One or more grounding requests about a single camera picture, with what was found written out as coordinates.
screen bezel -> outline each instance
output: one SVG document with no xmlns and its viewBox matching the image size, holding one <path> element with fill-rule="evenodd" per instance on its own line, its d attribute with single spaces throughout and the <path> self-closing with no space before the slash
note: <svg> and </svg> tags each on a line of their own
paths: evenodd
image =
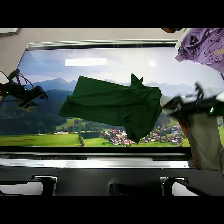
<svg viewBox="0 0 224 224">
<path fill-rule="evenodd" d="M 86 49 L 86 48 L 144 48 L 144 47 L 175 47 L 177 40 L 90 40 L 90 41 L 60 41 L 28 44 L 26 51 L 56 50 L 56 49 Z M 37 146 L 0 146 L 0 153 L 29 154 L 101 154 L 101 155 L 190 155 L 190 147 L 37 147 Z"/>
</svg>

village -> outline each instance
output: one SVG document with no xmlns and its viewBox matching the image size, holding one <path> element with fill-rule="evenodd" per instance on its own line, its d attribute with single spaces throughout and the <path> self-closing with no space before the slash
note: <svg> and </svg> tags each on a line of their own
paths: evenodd
<svg viewBox="0 0 224 224">
<path fill-rule="evenodd" d="M 122 130 L 109 129 L 101 132 L 101 136 L 108 139 L 113 145 L 130 146 L 136 144 L 127 138 L 127 134 Z M 154 129 L 149 135 L 140 140 L 141 143 L 149 142 L 169 142 L 173 145 L 182 145 L 182 138 L 185 138 L 180 125 Z"/>
</svg>

gray cloth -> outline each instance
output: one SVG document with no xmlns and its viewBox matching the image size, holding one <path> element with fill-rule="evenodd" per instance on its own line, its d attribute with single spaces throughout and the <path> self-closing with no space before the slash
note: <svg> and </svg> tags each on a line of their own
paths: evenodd
<svg viewBox="0 0 224 224">
<path fill-rule="evenodd" d="M 187 116 L 188 140 L 192 154 L 199 169 L 220 170 L 219 158 L 223 150 L 221 144 L 217 117 L 206 113 L 196 113 Z"/>
</svg>

television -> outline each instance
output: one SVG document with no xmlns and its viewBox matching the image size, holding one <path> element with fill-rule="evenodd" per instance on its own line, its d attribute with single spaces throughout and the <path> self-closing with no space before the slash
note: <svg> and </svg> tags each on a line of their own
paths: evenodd
<svg viewBox="0 0 224 224">
<path fill-rule="evenodd" d="M 176 55 L 175 41 L 84 41 L 28 45 L 17 68 L 33 86 L 41 86 L 48 99 L 35 99 L 38 106 L 28 110 L 4 99 L 0 107 L 0 146 L 129 147 L 129 150 L 189 147 L 179 123 L 165 111 L 153 131 L 139 144 L 127 139 L 123 127 L 58 115 L 67 96 L 73 93 L 79 76 L 128 86 L 133 73 L 139 79 L 143 77 L 145 86 L 159 87 L 168 97 L 194 93 L 196 82 L 208 95 L 223 90 L 224 81 L 219 72 L 190 61 L 178 62 Z M 221 118 L 219 130 L 224 143 Z"/>
</svg>

dark green fabric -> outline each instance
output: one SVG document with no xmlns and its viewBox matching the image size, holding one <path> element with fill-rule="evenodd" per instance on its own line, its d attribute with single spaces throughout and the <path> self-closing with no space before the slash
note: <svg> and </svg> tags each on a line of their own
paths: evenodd
<svg viewBox="0 0 224 224">
<path fill-rule="evenodd" d="M 132 74 L 131 85 L 121 86 L 80 76 L 59 115 L 123 126 L 127 137 L 138 143 L 162 111 L 160 89 L 146 87 L 142 81 Z"/>
</svg>

